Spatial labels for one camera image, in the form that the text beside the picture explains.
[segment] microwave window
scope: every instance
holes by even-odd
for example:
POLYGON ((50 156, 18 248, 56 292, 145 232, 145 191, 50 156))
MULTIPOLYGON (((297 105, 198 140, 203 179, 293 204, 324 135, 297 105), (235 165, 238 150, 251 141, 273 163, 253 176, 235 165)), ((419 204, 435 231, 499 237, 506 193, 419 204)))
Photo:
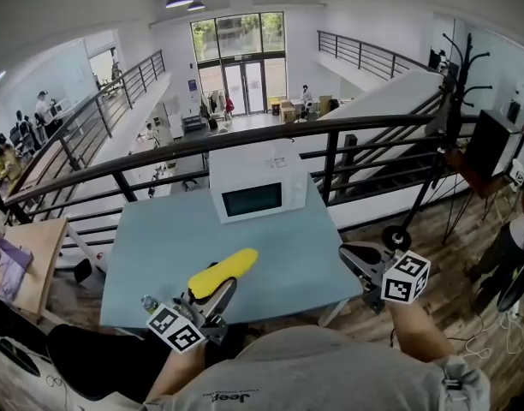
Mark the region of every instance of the microwave window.
POLYGON ((281 183, 222 194, 228 217, 281 207, 281 183))

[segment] double door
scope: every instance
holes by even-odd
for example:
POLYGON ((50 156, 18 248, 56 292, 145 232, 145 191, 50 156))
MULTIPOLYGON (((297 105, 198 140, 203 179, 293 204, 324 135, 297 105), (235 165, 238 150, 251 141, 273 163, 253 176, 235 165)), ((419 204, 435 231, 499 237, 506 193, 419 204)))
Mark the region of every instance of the double door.
POLYGON ((262 62, 226 65, 224 74, 229 98, 235 107, 234 116, 264 112, 262 62))

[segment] black box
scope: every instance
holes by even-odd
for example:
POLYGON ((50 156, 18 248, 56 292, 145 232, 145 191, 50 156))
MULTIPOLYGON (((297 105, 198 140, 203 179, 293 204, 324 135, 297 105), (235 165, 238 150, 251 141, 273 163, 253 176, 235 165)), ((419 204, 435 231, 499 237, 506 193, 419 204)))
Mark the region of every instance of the black box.
POLYGON ((466 163, 483 180, 500 175, 511 164, 521 131, 502 113, 482 110, 467 145, 466 163))

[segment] white microwave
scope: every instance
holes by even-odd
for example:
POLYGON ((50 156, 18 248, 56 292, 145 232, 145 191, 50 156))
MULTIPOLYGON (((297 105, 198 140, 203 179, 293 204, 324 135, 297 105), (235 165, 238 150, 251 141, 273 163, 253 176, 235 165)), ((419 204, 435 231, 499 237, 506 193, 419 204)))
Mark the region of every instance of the white microwave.
POLYGON ((211 195, 221 223, 306 204, 308 173, 291 140, 211 151, 209 162, 211 195))

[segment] blue tabletop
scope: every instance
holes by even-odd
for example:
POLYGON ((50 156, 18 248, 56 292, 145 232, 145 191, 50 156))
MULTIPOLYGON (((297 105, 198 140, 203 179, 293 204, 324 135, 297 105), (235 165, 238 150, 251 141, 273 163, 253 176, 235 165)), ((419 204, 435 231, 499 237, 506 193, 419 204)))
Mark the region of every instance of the blue tabletop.
POLYGON ((142 295, 162 302, 188 279, 242 248, 259 260, 238 281, 224 319, 248 323, 298 313, 362 293, 338 257, 340 236, 313 182, 306 206, 221 224, 208 189, 125 205, 108 263, 100 323, 145 327, 142 295))

